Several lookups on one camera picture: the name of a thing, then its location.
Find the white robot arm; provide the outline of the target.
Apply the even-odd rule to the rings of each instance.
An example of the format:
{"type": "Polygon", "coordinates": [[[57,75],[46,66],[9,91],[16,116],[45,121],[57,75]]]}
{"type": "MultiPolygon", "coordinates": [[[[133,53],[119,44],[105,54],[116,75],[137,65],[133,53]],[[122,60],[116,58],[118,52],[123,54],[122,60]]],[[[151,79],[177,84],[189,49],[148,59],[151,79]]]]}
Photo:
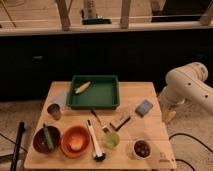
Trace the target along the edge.
{"type": "Polygon", "coordinates": [[[205,84],[207,67],[200,62],[170,70],[165,77],[166,86],[158,95],[162,121],[170,122],[176,115],[175,108],[191,100],[213,115],[213,88],[205,84]]]}

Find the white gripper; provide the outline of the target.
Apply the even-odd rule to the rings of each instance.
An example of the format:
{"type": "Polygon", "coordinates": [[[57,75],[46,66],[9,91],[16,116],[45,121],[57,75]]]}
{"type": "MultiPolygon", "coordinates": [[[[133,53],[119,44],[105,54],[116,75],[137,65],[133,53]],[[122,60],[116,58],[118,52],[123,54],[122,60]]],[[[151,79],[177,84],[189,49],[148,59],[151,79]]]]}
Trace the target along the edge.
{"type": "Polygon", "coordinates": [[[176,115],[176,106],[174,104],[163,102],[161,103],[162,110],[162,121],[164,123],[169,123],[176,115]]]}

